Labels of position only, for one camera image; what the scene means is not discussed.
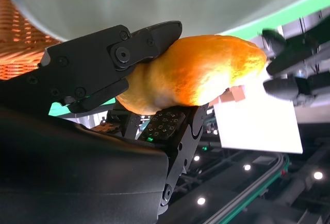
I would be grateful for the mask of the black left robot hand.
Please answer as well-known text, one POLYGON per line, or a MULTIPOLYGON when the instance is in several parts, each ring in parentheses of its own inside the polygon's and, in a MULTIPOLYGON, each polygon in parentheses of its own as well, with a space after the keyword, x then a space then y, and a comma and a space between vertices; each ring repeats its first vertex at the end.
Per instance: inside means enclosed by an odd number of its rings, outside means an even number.
POLYGON ((329 59, 329 17, 288 39, 271 29, 263 29, 261 35, 274 52, 266 68, 271 78, 263 83, 268 95, 297 107, 329 94, 329 71, 319 67, 329 59))

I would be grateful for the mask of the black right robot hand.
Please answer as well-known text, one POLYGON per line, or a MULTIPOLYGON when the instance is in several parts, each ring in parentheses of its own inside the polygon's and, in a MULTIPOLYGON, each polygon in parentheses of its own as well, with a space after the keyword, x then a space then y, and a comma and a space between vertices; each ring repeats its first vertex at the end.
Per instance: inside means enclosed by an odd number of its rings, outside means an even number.
POLYGON ((168 21, 123 25, 45 50, 36 70, 1 82, 1 223, 156 223, 194 157, 206 106, 137 118, 111 115, 115 134, 49 115, 55 102, 91 111, 128 89, 139 62, 157 60, 181 35, 168 21))

